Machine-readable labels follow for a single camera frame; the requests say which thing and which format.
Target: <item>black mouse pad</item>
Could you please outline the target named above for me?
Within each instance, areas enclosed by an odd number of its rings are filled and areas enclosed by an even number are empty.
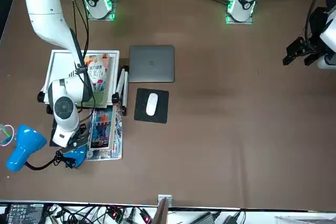
[[[146,106],[150,93],[157,94],[157,104],[155,114],[147,115]],[[167,123],[169,92],[156,89],[138,89],[136,93],[134,120]]]

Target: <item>book cover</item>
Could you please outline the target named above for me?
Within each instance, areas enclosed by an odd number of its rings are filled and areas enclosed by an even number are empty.
[[[96,108],[106,108],[111,77],[112,57],[109,54],[86,55],[84,63],[88,66],[88,74],[93,84],[93,96]],[[84,102],[84,107],[93,107],[94,100]]]
[[[88,144],[88,161],[122,158],[121,108],[118,104],[95,109]]]

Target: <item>table surface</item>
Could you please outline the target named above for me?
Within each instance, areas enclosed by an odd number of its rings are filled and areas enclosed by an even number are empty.
[[[73,27],[71,0],[61,3]],[[11,173],[13,147],[1,148],[0,198],[155,205],[171,194],[175,206],[335,210],[336,71],[281,61],[310,3],[258,0],[253,25],[226,25],[209,0],[118,0],[115,21],[90,22],[89,49],[126,59],[130,45],[174,45],[175,82],[130,83],[122,160]],[[36,95],[52,49],[14,0],[0,44],[2,123],[49,138],[53,117]],[[137,88],[169,91],[166,124],[133,119]]]

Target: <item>laptop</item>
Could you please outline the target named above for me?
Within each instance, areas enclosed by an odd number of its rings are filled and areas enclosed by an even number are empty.
[[[129,82],[174,82],[174,47],[130,46]]]

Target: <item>computer mouse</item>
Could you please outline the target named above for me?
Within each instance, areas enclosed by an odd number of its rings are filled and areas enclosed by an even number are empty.
[[[157,103],[158,103],[158,95],[155,93],[150,93],[146,106],[147,115],[153,116],[155,114]]]

